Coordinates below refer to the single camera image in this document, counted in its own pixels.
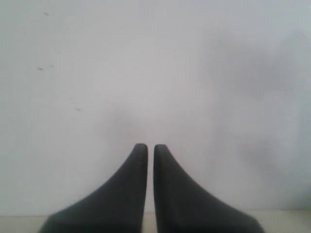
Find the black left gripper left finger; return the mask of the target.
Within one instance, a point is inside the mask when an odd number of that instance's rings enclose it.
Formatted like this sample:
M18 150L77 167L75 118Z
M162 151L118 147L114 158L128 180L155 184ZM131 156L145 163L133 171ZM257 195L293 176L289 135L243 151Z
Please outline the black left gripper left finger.
M116 173L93 193L47 218L41 233L139 233L147 187L148 148L135 144Z

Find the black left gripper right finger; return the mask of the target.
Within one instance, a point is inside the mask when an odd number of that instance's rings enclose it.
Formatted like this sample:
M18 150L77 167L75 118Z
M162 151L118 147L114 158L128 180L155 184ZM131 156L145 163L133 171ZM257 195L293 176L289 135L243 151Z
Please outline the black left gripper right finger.
M166 145L154 148L154 201L159 233L262 233L252 216L195 182Z

